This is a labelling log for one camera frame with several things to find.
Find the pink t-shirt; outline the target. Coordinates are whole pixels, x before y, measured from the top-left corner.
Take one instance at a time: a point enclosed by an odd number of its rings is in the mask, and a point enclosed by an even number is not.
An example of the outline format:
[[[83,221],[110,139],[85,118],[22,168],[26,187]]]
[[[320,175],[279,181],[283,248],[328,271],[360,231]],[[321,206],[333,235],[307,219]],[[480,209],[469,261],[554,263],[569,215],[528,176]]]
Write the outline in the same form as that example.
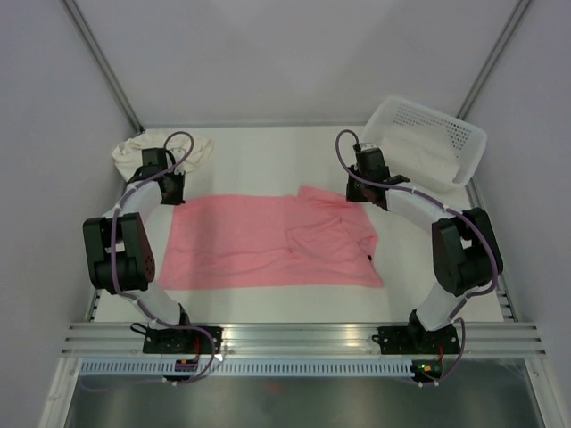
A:
[[[173,211],[159,282],[167,290],[382,286],[377,232],[338,193],[212,195]]]

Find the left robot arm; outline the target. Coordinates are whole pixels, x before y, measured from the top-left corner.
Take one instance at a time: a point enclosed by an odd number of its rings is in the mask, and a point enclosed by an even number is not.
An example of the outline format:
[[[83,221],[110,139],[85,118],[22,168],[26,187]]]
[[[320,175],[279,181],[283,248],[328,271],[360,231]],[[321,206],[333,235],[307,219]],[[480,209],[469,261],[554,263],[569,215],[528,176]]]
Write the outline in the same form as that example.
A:
[[[194,330],[182,305],[158,284],[145,222],[161,205],[184,202],[185,174],[176,172],[175,155],[166,148],[144,149],[142,165],[124,194],[104,215],[83,223],[91,284],[129,301],[154,329],[166,329],[164,343],[184,353],[194,345]]]

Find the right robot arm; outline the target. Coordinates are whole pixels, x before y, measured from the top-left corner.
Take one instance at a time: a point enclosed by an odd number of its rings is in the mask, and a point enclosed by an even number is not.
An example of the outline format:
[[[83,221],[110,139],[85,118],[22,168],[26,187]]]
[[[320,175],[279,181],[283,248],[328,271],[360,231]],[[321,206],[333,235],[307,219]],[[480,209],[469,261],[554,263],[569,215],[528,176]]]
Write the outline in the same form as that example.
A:
[[[503,270],[499,245],[488,213],[480,208],[455,210],[402,175],[393,176],[376,146],[353,146],[356,163],[346,198],[370,202],[407,219],[431,237],[436,283],[410,315],[407,340],[418,352],[431,350],[439,329],[451,323],[466,302],[492,292]]]

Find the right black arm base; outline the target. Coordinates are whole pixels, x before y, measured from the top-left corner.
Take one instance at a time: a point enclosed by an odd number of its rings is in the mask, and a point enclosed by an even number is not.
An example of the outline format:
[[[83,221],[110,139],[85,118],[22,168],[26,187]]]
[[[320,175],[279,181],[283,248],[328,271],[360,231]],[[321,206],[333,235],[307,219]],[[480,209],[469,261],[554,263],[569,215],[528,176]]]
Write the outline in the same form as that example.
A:
[[[456,328],[447,325],[427,331],[419,322],[406,325],[379,326],[372,335],[382,355],[457,355],[460,339]]]

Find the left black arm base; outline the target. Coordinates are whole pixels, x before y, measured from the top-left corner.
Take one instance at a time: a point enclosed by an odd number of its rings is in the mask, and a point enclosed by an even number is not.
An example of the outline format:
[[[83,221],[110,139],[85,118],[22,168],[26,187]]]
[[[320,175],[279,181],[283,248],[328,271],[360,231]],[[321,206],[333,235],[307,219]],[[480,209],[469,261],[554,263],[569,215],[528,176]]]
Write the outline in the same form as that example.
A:
[[[144,354],[195,354],[219,353],[223,328],[220,326],[200,325],[214,343],[204,333],[196,330],[152,329],[141,323],[133,323],[130,330],[144,336]]]

